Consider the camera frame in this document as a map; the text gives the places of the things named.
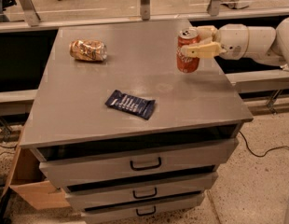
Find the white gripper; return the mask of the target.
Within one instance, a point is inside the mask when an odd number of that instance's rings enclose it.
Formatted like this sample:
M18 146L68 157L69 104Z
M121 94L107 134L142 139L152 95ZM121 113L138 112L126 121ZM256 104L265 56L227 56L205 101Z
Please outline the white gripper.
M226 60L239 60L248 47L249 31L243 24L227 24L217 30L212 25L197 27L200 40L208 44L194 43L183 45L181 52L189 58L213 58L219 56Z

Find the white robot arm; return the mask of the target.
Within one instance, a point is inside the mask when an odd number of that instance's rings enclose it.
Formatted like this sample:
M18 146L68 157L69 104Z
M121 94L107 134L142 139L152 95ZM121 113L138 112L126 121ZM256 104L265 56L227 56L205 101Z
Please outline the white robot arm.
M275 28L228 24L219 29L198 26L189 30L199 35L200 41L182 46L188 58L249 58L257 63L289 66L289 18ZM233 174L237 187L228 192L238 198L226 201L226 224L289 224L289 194L283 197L281 192L289 184L289 155L271 158L287 167L276 168L270 179L256 169Z

